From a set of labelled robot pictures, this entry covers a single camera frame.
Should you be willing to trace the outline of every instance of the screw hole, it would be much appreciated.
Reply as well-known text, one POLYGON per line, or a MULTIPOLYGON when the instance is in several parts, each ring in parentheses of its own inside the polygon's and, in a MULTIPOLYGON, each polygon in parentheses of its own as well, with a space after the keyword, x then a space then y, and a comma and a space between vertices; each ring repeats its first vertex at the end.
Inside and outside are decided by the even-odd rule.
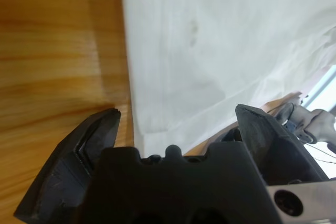
POLYGON ((274 194, 274 201, 278 208, 290 216, 300 216, 303 213, 303 204, 294 193, 279 190, 274 194))

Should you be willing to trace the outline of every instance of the wood grain surface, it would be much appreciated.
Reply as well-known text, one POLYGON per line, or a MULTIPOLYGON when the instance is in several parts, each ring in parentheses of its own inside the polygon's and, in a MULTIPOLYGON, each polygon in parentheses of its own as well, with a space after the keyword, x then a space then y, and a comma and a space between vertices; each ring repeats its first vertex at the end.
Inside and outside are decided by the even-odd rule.
POLYGON ((122 113, 133 145, 121 0, 0 0, 0 223, 88 115, 122 113))

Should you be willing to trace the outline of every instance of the cable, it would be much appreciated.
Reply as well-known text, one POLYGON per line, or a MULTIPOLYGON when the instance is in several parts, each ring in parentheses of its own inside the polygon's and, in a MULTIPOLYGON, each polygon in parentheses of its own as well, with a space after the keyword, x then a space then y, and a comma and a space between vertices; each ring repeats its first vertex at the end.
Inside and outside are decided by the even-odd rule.
MULTIPOLYGON (((292 111, 290 112, 290 115, 289 115, 288 118, 290 118, 290 117, 292 116, 293 111, 294 111, 294 108, 295 108, 294 103, 292 103, 292 102, 289 102, 289 103, 292 104, 293 108, 292 108, 292 111)), ((282 104, 280 104, 279 106, 276 106, 275 108, 273 108, 273 109, 267 111, 266 113, 268 114, 268 113, 272 112, 273 110, 276 110, 276 109, 278 109, 278 108, 280 108, 280 107, 282 107, 282 106, 284 106, 284 105, 286 105, 286 104, 287 104, 287 103, 282 103, 282 104)))
POLYGON ((327 152, 325 152, 325 151, 323 151, 323 150, 320 150, 320 149, 316 148, 315 146, 312 146, 312 145, 310 145, 310 144, 307 144, 307 145, 310 146, 310 147, 312 147, 312 148, 314 148, 314 149, 317 149, 317 150, 320 151, 320 152, 325 153, 325 154, 328 155, 328 156, 331 156, 331 157, 333 157, 333 158, 336 158, 336 157, 334 157, 333 155, 330 155, 329 153, 327 153, 327 152))
POLYGON ((321 162, 325 162, 325 163, 331 163, 331 164, 336 164, 336 162, 331 162, 331 161, 325 161, 325 160, 320 160, 318 158, 314 158, 315 160, 321 161, 321 162))
POLYGON ((278 109, 278 108, 280 108, 281 106, 284 106, 284 105, 285 105, 285 103, 282 103, 282 104, 280 104, 279 106, 276 106, 275 108, 273 108, 273 109, 267 111, 266 113, 268 114, 269 112, 272 112, 273 110, 276 110, 276 109, 278 109))

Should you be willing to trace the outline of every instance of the wooden table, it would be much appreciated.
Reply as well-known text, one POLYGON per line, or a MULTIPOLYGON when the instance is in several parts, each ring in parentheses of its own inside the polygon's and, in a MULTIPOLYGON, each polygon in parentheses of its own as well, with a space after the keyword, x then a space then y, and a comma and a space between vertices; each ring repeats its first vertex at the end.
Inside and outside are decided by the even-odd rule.
POLYGON ((133 145, 121 0, 0 0, 0 222, 88 115, 122 113, 133 145))

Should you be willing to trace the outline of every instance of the white cloth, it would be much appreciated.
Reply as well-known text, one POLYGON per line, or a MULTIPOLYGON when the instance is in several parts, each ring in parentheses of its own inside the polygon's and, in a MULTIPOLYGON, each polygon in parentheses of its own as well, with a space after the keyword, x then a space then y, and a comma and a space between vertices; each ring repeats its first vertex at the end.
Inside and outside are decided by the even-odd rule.
POLYGON ((336 60, 336 0, 123 0, 134 141, 188 151, 336 60))

